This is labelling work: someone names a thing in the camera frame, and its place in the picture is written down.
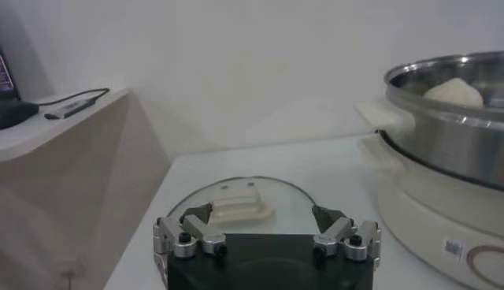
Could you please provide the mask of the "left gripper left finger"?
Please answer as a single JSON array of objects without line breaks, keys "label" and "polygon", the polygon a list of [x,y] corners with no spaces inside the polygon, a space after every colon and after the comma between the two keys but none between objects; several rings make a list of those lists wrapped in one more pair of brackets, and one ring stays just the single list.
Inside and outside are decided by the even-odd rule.
[{"label": "left gripper left finger", "polygon": [[213,211],[211,203],[186,209],[182,216],[173,219],[158,217],[153,224],[154,263],[162,276],[168,275],[168,257],[190,259],[197,248],[207,255],[222,259],[227,255],[227,238],[208,225]]}]

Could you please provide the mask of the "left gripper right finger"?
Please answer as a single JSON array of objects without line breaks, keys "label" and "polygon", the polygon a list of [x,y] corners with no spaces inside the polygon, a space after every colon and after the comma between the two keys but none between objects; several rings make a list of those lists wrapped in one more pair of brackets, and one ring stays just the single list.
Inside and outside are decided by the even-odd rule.
[{"label": "left gripper right finger", "polygon": [[313,236],[313,255],[317,263],[343,254],[351,262],[372,260],[373,267],[381,262],[382,229],[376,221],[366,220],[356,225],[340,210],[313,205],[312,214],[320,233]]}]

